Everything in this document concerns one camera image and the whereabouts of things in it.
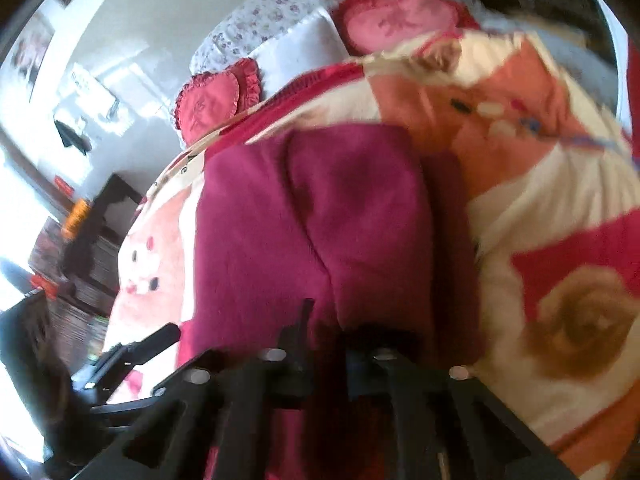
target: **magenta blanket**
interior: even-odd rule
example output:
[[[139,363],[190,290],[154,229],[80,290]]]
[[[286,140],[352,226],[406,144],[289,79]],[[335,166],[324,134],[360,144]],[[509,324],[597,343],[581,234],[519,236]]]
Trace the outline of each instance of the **magenta blanket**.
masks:
[[[280,414],[271,455],[280,478],[356,478],[376,466],[382,419],[347,403],[344,332],[412,332],[416,357],[445,367],[481,354],[457,160],[420,162],[402,128],[343,124],[235,146],[206,164],[190,353],[255,354],[299,319],[304,298],[316,302],[316,396],[304,415]]]

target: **white wall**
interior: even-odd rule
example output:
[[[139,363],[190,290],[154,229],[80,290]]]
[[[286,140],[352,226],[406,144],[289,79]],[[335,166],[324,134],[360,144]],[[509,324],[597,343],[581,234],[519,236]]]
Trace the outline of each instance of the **white wall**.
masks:
[[[168,111],[190,78],[193,53],[243,1],[72,0],[45,56],[31,105],[10,88],[0,88],[0,123],[47,178],[59,174],[76,188],[74,198],[92,198],[113,172],[145,192],[179,152]],[[118,124],[86,117],[65,92],[76,62],[120,99]],[[52,120],[52,112],[61,108],[88,119],[93,149],[87,157],[62,147]]]

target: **screw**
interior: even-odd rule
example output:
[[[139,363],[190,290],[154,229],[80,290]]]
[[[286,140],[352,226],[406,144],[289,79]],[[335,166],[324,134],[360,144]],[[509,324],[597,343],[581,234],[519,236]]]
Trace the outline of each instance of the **screw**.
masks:
[[[286,356],[287,353],[282,348],[267,348],[262,351],[260,359],[262,359],[263,361],[277,363],[279,361],[284,361],[284,358]]]
[[[194,368],[193,370],[188,370],[184,380],[188,383],[193,384],[204,384],[209,381],[211,378],[211,374],[206,370],[202,370],[201,368]]]
[[[466,366],[454,366],[449,369],[449,377],[457,381],[466,381],[471,378],[471,372]]]
[[[394,361],[397,356],[396,353],[389,348],[378,348],[376,353],[373,354],[373,358],[376,361]]]

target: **red label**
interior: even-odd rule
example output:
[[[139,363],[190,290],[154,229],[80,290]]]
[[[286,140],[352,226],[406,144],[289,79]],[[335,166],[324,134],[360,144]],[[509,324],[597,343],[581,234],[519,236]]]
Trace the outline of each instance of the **red label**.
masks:
[[[67,184],[61,176],[56,175],[56,177],[53,179],[53,183],[67,197],[71,198],[74,195],[75,190],[69,184]]]

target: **white pillow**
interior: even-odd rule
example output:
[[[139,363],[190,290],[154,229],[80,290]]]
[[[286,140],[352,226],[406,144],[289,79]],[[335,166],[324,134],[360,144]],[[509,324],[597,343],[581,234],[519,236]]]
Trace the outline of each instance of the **white pillow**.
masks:
[[[349,53],[329,13],[319,8],[249,57],[258,63],[262,99],[267,99],[300,74],[344,61]]]

